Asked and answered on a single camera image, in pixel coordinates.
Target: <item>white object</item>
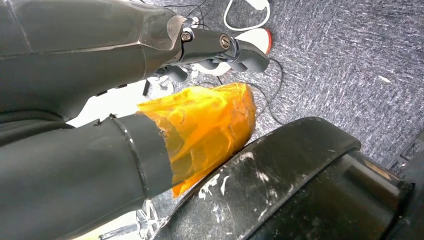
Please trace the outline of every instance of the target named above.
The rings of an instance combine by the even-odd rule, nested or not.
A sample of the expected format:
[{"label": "white object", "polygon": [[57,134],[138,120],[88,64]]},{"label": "white object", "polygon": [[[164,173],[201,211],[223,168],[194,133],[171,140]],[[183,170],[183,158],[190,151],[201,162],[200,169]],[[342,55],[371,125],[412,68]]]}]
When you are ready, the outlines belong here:
[{"label": "white object", "polygon": [[[271,34],[264,28],[255,28],[235,37],[238,40],[249,42],[255,45],[264,54],[267,54],[271,48],[272,40]],[[210,74],[214,76],[222,76],[228,72],[231,67],[225,62],[222,62],[215,69],[209,70],[202,67],[200,64],[195,64],[195,69],[204,74]]]},{"label": "white object", "polygon": [[246,0],[256,10],[264,10],[269,5],[267,0]]},{"label": "white object", "polygon": [[244,28],[235,28],[235,27],[230,26],[227,22],[227,15],[228,15],[228,12],[229,12],[230,7],[233,4],[234,0],[229,0],[228,6],[226,7],[225,12],[224,12],[224,24],[230,30],[233,30],[233,31],[248,31],[248,30],[252,30],[252,29],[257,29],[257,28],[260,28],[263,25],[265,25],[268,22],[268,20],[270,19],[271,10],[270,10],[270,3],[268,2],[268,0],[246,0],[246,1],[257,10],[263,10],[265,8],[266,9],[265,19],[263,20],[263,22],[259,23],[258,25],[255,25],[255,26],[244,27]]}]

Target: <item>white cable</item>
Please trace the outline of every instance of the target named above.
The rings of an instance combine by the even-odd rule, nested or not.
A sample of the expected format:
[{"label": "white cable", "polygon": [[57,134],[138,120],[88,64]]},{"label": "white cable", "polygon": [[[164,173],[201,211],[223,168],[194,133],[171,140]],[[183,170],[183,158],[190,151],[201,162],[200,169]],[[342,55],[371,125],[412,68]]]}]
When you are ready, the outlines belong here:
[{"label": "white cable", "polygon": [[265,20],[263,20],[263,22],[259,23],[258,25],[255,25],[255,26],[244,27],[244,28],[234,28],[227,23],[227,14],[230,10],[231,5],[233,4],[233,1],[234,0],[229,0],[228,6],[226,7],[225,12],[224,12],[224,24],[227,28],[229,28],[233,31],[247,31],[247,30],[257,29],[257,28],[262,27],[264,24],[266,24],[268,22],[268,20],[270,19],[270,14],[271,14],[270,3],[268,1],[266,1],[266,5],[265,5],[266,17],[265,17]]}]

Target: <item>orange tape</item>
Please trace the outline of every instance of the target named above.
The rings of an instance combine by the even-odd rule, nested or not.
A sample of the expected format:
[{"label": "orange tape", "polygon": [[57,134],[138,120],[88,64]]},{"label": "orange tape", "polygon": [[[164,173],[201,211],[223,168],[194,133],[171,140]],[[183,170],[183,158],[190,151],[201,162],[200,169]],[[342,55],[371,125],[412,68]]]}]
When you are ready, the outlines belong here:
[{"label": "orange tape", "polygon": [[163,131],[174,197],[238,152],[255,128],[256,106],[244,83],[189,87],[138,109]]}]

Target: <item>black cable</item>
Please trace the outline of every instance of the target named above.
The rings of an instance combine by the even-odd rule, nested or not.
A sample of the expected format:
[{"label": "black cable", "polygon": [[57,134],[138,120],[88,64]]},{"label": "black cable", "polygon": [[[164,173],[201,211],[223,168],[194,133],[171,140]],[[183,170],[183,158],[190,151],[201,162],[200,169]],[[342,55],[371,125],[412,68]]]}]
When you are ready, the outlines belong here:
[{"label": "black cable", "polygon": [[187,13],[187,15],[185,16],[185,17],[188,17],[195,9],[199,9],[200,10],[200,6],[202,6],[203,4],[205,4],[206,3],[206,1],[207,0],[204,0],[204,1],[202,1],[199,5],[196,5],[196,7],[195,8],[193,8],[191,11],[189,11],[188,13]]},{"label": "black cable", "polygon": [[[266,104],[266,106],[264,108],[262,108],[262,110],[257,115],[257,118],[259,118],[259,116],[264,113],[265,109],[268,108],[269,113],[270,113],[272,119],[274,119],[274,121],[276,121],[278,124],[284,125],[280,120],[278,120],[278,118],[274,115],[274,112],[271,109],[271,102],[276,98],[277,94],[281,91],[281,87],[283,86],[283,76],[284,76],[283,66],[281,65],[281,63],[279,61],[277,61],[277,60],[275,60],[273,58],[269,58],[269,59],[272,60],[272,61],[274,61],[278,65],[278,67],[280,69],[280,72],[281,72],[281,75],[280,75],[281,77],[280,77],[280,81],[279,81],[279,84],[278,84],[277,91],[274,92],[274,94],[272,95],[272,97],[269,100],[268,100],[267,95],[265,94],[264,90],[259,85],[257,85],[256,83],[253,83],[253,82],[244,82],[244,83],[247,84],[247,85],[253,86],[256,89],[258,89],[260,91],[260,93],[263,95],[263,97],[265,98],[265,104]],[[221,81],[221,79],[220,79],[219,76],[216,76],[216,79],[219,81],[219,83],[221,85],[223,85],[223,82]]]},{"label": "black cable", "polygon": [[219,76],[216,76],[216,79],[218,79],[219,84],[224,85],[223,81],[221,81],[221,78]]},{"label": "black cable", "polygon": [[211,30],[211,29],[212,29],[210,26],[208,26],[208,25],[206,25],[206,24],[203,24],[203,23],[195,23],[195,24],[193,24],[193,25],[205,26],[205,27],[207,27],[207,28],[208,28],[208,30]]},{"label": "black cable", "polygon": [[202,82],[199,82],[199,83],[198,83],[198,86],[200,86],[200,85],[202,85],[202,84],[209,84],[209,85],[212,85],[212,86],[214,86],[214,87],[218,87],[218,84],[213,83],[213,82],[211,82],[211,81],[202,81]]}]

